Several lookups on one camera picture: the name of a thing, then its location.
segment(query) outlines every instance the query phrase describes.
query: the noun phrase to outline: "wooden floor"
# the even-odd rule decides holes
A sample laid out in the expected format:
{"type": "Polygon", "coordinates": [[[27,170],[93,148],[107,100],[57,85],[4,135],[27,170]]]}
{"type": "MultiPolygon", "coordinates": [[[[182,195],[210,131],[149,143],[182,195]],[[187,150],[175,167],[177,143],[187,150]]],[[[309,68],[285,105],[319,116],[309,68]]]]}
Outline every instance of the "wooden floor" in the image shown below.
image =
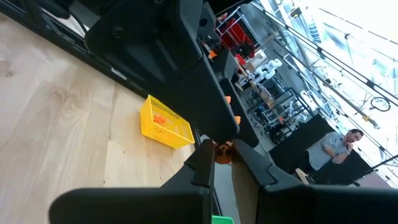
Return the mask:
{"type": "Polygon", "coordinates": [[[160,186],[193,146],[141,135],[144,99],[0,14],[0,223],[79,187],[160,186]]]}

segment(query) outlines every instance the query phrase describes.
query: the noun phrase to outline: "green object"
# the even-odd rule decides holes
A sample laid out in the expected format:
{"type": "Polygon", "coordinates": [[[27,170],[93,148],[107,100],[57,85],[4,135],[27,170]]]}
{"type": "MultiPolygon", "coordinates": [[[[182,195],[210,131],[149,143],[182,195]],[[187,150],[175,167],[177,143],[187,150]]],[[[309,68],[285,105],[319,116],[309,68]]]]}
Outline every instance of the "green object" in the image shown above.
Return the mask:
{"type": "Polygon", "coordinates": [[[211,218],[211,224],[234,224],[234,220],[230,217],[219,217],[213,215],[211,218]]]}

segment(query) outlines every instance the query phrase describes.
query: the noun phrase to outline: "glass wall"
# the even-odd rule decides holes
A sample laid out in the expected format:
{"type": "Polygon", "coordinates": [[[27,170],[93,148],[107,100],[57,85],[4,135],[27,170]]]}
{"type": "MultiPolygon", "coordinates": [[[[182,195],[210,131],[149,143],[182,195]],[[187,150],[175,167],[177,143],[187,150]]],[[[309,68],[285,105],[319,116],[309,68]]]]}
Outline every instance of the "glass wall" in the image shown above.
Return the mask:
{"type": "MultiPolygon", "coordinates": [[[[261,3],[265,13],[273,16],[270,23],[277,33],[275,39],[283,42],[282,46],[275,44],[275,50],[305,76],[310,83],[308,90],[322,107],[325,117],[343,134],[352,128],[364,130],[365,137],[356,143],[363,159],[375,166],[398,154],[398,100],[391,96],[398,95],[395,60],[398,45],[377,34],[376,30],[364,29],[362,24],[357,25],[339,15],[335,2],[255,2],[261,3]],[[376,86],[367,86],[367,79],[376,86]]],[[[361,20],[353,16],[350,19],[361,20]]],[[[393,160],[377,168],[393,187],[398,183],[397,167],[398,161],[393,160]]]]}

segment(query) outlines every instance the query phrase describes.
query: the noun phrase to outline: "yellow basket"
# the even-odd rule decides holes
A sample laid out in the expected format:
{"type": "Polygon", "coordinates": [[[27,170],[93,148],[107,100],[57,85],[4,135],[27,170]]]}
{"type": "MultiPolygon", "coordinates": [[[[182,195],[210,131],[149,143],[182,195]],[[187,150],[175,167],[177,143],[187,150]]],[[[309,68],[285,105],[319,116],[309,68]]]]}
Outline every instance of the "yellow basket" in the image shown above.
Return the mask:
{"type": "Polygon", "coordinates": [[[141,133],[173,148],[195,143],[187,121],[166,107],[153,96],[148,95],[140,111],[141,133]],[[163,124],[154,121],[155,116],[164,118],[163,124]]]}

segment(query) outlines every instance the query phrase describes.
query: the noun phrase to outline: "wire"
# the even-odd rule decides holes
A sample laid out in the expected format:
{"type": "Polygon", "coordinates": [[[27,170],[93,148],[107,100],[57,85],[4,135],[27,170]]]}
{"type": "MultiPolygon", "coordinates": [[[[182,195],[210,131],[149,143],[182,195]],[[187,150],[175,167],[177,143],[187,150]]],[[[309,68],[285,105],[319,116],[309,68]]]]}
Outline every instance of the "wire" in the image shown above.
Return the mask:
{"type": "Polygon", "coordinates": [[[72,11],[69,12],[70,15],[76,20],[76,22],[79,24],[79,26],[81,27],[81,29],[83,30],[83,32],[85,34],[87,34],[87,29],[86,26],[82,23],[82,21],[76,16],[76,14],[72,11]]]}

